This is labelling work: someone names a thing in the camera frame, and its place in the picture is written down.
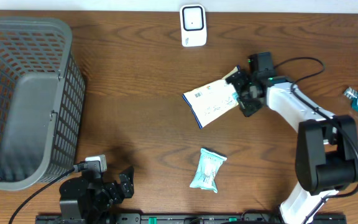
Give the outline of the yellow snack bag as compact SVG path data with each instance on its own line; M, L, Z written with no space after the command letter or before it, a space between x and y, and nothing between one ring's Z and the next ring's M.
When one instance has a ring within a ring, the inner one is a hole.
M200 129L239 105L233 84L226 81L239 70L236 66L221 79L182 94Z

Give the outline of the light teal snack packet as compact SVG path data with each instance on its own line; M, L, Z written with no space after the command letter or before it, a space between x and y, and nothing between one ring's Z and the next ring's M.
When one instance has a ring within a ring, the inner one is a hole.
M197 170L191 181L190 188L212 190L217 193L218 188L215 183L215 177L225 161L227 161L226 156L202 147Z

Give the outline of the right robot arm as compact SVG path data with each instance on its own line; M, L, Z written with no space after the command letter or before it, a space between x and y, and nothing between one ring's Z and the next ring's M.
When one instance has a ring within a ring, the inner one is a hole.
M236 91L239 107L250 117L266 106L297 133L295 172L298 180L280 204L280 223L313 223L329 200L358 193L358 135L356 122L318 106L296 81L277 74L270 52L253 54L249 70L236 67L225 76Z

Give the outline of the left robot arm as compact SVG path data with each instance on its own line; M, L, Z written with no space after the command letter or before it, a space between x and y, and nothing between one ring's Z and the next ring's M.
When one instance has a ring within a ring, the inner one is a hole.
M77 165L80 177L62 183L60 210L62 224L108 224L116 223L117 218L110 213L113 205L134 195L134 168L128 167L119 174L120 182L105 182L100 165Z

